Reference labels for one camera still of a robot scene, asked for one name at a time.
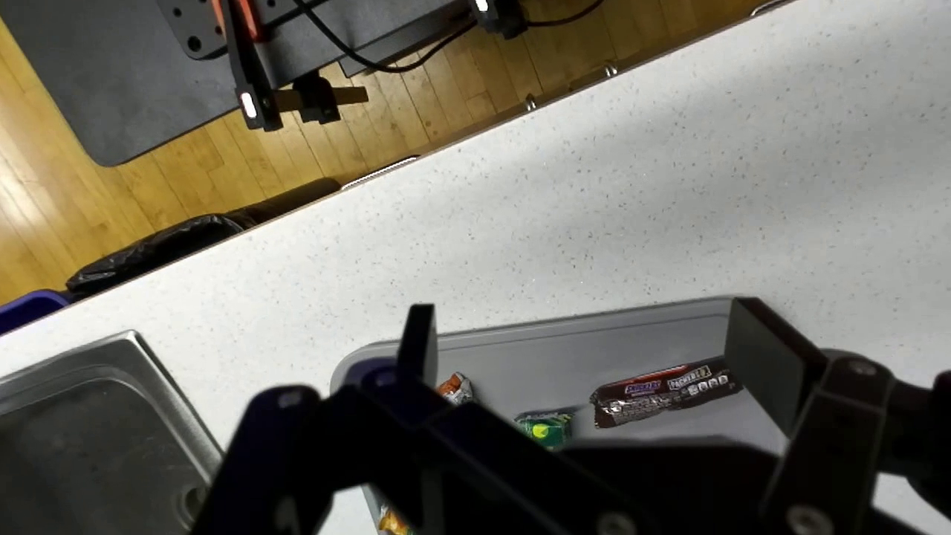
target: wooden floor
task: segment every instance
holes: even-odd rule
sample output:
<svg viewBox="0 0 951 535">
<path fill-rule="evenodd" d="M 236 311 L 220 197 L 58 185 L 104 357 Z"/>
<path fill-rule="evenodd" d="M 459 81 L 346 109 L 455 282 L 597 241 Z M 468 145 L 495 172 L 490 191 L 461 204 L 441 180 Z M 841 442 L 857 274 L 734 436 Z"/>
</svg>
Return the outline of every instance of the wooden floor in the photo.
<svg viewBox="0 0 951 535">
<path fill-rule="evenodd" d="M 533 18 L 585 0 L 529 0 Z M 337 84 L 368 88 L 337 124 L 251 134 L 239 114 L 125 167 L 97 167 L 0 24 L 0 304 L 64 289 L 82 265 L 195 213 L 239 207 L 314 178 L 357 178 L 743 21 L 755 0 L 606 0 L 591 18 L 504 41 L 474 30 L 425 69 Z"/>
</svg>

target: metal sink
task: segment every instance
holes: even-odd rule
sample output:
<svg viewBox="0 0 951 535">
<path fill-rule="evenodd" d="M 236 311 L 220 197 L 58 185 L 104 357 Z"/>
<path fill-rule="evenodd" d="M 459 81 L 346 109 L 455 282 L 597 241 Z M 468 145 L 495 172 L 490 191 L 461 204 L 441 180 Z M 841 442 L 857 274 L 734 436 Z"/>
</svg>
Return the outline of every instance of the metal sink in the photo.
<svg viewBox="0 0 951 535">
<path fill-rule="evenodd" d="M 0 380 L 3 535 L 178 535 L 220 448 L 138 334 Z"/>
</svg>

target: gray plastic tray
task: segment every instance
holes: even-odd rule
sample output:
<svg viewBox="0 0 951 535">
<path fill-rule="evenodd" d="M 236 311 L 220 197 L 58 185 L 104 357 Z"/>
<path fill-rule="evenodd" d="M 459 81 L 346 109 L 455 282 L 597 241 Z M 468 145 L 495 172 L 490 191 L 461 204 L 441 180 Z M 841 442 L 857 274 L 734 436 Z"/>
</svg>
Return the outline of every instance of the gray plastic tray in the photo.
<svg viewBox="0 0 951 535">
<path fill-rule="evenodd" d="M 727 436 L 783 452 L 786 435 L 747 390 L 694 411 L 669 411 L 621 427 L 596 427 L 590 397 L 597 387 L 719 357 L 730 311 L 731 298 L 716 298 L 446 334 L 441 335 L 438 378 L 465 371 L 477 384 L 478 402 L 510 423 L 526 411 L 584 406 L 574 411 L 572 436 L 585 442 Z M 377 341 L 352 353 L 334 371 L 334 390 L 392 362 L 395 347 L 398 341 Z M 377 497 L 367 490 L 367 499 L 377 516 Z"/>
</svg>

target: speckled countertop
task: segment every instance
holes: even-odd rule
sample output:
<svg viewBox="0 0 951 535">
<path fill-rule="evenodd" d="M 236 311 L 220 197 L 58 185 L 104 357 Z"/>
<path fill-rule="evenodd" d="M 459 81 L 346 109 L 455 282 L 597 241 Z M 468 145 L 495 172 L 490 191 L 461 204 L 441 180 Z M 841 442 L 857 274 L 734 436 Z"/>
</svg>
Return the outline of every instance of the speckled countertop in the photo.
<svg viewBox="0 0 951 535">
<path fill-rule="evenodd" d="M 220 442 L 273 384 L 398 335 L 762 293 L 822 344 L 951 365 L 951 8 L 801 0 L 0 338 L 134 326 Z M 951 533 L 903 485 L 880 504 Z M 355 533 L 360 497 L 328 533 Z"/>
</svg>

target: cable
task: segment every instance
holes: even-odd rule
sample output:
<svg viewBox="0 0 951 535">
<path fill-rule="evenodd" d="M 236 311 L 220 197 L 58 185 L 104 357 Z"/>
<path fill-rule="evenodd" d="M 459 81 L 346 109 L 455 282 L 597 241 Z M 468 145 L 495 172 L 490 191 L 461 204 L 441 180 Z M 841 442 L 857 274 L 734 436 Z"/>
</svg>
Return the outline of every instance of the cable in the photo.
<svg viewBox="0 0 951 535">
<path fill-rule="evenodd" d="M 364 57 L 357 48 L 352 48 L 346 38 L 339 38 L 316 11 L 314 5 L 308 5 L 303 0 L 296 0 L 299 8 L 342 51 L 348 54 L 355 62 L 373 69 L 373 71 L 391 71 L 391 73 L 406 73 L 413 69 L 422 69 L 432 57 L 438 57 L 444 48 L 449 48 L 455 38 L 468 36 L 477 21 L 465 21 L 459 30 L 452 30 L 444 41 L 438 41 L 432 51 L 425 51 L 416 62 L 412 65 L 388 65 L 388 62 L 374 62 L 368 57 Z"/>
<path fill-rule="evenodd" d="M 554 18 L 554 21 L 526 21 L 529 27 L 565 27 L 565 24 L 574 24 L 574 21 L 584 21 L 590 18 L 596 8 L 600 8 L 603 0 L 591 0 L 585 8 L 569 14 L 569 18 Z"/>
</svg>

